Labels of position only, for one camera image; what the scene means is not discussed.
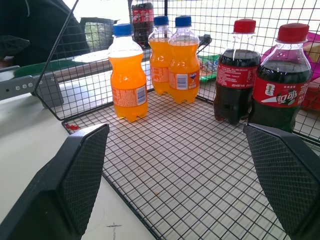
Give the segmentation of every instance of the fanta bottle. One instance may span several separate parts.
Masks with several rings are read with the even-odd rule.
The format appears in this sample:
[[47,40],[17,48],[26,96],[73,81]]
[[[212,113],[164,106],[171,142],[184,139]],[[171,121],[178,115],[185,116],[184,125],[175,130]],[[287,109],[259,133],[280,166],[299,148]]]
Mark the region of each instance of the fanta bottle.
[[168,17],[156,16],[154,31],[149,36],[149,45],[152,48],[150,57],[151,81],[155,92],[159,95],[164,92],[170,93],[168,68],[172,57],[168,41],[172,34],[169,30]]
[[141,67],[142,48],[132,38],[130,24],[113,25],[113,44],[108,58],[112,64],[111,88],[115,114],[134,122],[147,115],[147,78]]
[[176,103],[192,103],[200,84],[200,63],[197,57],[199,38],[191,31],[191,17],[175,18],[176,32],[169,39],[172,60],[169,66],[170,94]]

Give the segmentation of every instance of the plastic bottle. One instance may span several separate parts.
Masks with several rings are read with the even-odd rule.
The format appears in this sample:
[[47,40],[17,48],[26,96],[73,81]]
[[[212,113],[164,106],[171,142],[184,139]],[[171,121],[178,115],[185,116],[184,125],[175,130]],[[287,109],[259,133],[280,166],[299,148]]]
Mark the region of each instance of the plastic bottle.
[[152,48],[150,57],[151,81],[156,93],[161,95],[164,92],[170,93],[168,68],[172,56],[168,41],[173,33],[169,30],[167,16],[156,16],[154,26],[155,29],[149,36],[149,45]]
[[233,41],[219,57],[216,77],[214,116],[236,125],[248,116],[260,55],[253,42],[256,21],[240,19],[234,22]]
[[303,51],[309,26],[290,23],[279,28],[277,46],[256,72],[250,123],[292,132],[312,76]]
[[141,67],[142,48],[133,41],[130,24],[114,24],[114,39],[108,50],[112,64],[111,88],[119,118],[134,122],[147,115],[147,78]]
[[199,38],[191,31],[191,17],[175,18],[176,32],[169,39],[172,60],[169,66],[170,94],[176,103],[195,101],[200,84],[197,57]]

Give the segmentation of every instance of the wire grid floor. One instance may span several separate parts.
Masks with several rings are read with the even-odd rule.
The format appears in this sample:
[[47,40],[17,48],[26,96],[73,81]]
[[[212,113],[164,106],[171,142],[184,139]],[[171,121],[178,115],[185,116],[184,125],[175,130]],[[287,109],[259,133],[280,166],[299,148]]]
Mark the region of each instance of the wire grid floor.
[[218,122],[208,101],[176,104],[152,91],[136,122],[113,105],[65,122],[98,123],[110,127],[104,177],[156,238],[290,239],[259,184],[243,121]]

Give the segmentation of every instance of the blue bottle cap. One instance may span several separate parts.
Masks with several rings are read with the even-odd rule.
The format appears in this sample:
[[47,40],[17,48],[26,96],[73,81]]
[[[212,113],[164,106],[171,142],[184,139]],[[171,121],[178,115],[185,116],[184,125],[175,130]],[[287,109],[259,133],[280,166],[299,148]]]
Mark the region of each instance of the blue bottle cap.
[[131,36],[132,27],[129,23],[117,23],[113,25],[113,34],[116,37]]
[[175,18],[175,27],[191,27],[191,16],[178,16]]
[[164,25],[169,25],[169,19],[168,16],[156,16],[153,19],[154,25],[155,26],[164,26]]

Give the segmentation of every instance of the red bottle cap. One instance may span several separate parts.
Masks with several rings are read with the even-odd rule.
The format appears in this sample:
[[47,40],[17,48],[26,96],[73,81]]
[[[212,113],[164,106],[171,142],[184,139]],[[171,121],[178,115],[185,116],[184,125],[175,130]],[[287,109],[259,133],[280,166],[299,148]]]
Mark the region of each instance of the red bottle cap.
[[307,41],[309,25],[302,23],[289,23],[279,28],[276,41],[283,44],[298,44]]
[[239,19],[234,22],[233,32],[235,34],[254,34],[256,29],[256,21],[252,19]]

